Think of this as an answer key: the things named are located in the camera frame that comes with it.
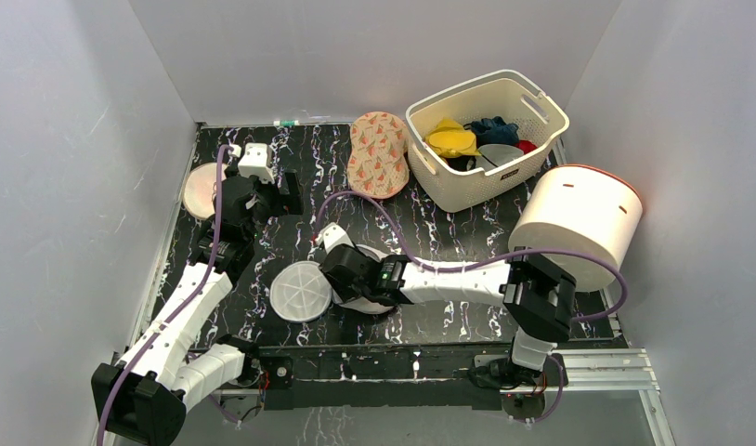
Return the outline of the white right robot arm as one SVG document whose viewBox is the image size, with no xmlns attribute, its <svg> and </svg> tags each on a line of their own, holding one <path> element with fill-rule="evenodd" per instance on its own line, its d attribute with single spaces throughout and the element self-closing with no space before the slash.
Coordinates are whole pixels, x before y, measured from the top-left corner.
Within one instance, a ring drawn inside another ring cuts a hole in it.
<svg viewBox="0 0 756 446">
<path fill-rule="evenodd" d="M 540 377 L 549 353 L 570 338 L 576 280 L 538 253 L 514 252 L 482 266 L 434 262 L 425 268 L 404 255 L 375 259 L 339 244 L 319 269 L 345 307 L 364 313 L 435 301 L 505 308 L 518 327 L 507 371 L 520 385 Z"/>
</svg>

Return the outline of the yellow bra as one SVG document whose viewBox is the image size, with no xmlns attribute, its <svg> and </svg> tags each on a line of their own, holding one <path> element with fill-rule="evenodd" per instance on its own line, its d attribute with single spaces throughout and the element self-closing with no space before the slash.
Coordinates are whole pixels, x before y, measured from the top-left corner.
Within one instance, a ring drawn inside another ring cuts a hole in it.
<svg viewBox="0 0 756 446">
<path fill-rule="evenodd" d="M 424 137 L 425 144 L 441 158 L 477 156 L 476 135 L 450 118 L 438 122 Z"/>
</svg>

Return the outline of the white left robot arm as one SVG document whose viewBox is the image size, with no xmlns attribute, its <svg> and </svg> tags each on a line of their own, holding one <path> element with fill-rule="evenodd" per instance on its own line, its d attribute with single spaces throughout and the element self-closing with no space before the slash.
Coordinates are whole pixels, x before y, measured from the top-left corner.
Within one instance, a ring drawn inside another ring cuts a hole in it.
<svg viewBox="0 0 756 446">
<path fill-rule="evenodd" d="M 227 383 L 254 385 L 262 373 L 257 346 L 225 334 L 194 359 L 203 324 L 254 257 L 257 232 L 270 219 L 304 212 L 295 171 L 281 185 L 219 174 L 215 212 L 201 226 L 175 291 L 144 334 L 91 378 L 99 417 L 97 443 L 110 432 L 143 445 L 170 445 L 187 413 Z"/>
</svg>

